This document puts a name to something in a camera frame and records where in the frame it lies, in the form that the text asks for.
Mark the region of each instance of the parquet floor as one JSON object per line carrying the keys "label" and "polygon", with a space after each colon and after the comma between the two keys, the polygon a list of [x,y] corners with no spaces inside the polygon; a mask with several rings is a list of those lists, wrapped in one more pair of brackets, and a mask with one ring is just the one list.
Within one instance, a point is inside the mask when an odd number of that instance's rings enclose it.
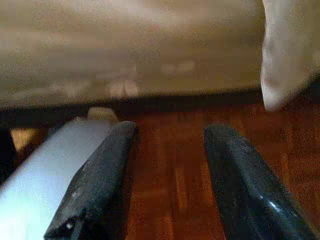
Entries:
{"label": "parquet floor", "polygon": [[137,123],[128,240],[223,240],[203,128],[234,127],[256,146],[320,226],[320,107],[296,104],[265,112],[262,104],[126,116]]}

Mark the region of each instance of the beige fabric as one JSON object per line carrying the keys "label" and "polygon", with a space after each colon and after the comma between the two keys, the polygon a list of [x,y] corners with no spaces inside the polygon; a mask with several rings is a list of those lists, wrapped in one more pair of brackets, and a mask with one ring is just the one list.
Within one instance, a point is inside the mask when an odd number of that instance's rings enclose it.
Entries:
{"label": "beige fabric", "polygon": [[0,108],[259,86],[256,0],[1,0]]}
{"label": "beige fabric", "polygon": [[283,106],[320,71],[320,1],[263,0],[261,84],[268,110]]}

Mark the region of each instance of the wooden floor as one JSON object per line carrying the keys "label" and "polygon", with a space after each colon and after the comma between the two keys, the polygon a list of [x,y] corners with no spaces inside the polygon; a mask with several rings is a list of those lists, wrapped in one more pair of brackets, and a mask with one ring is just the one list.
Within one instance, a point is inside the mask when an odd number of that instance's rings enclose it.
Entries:
{"label": "wooden floor", "polygon": [[139,127],[132,164],[128,240],[223,240],[203,128],[226,124],[247,136],[320,225],[320,107],[262,104],[126,116]]}

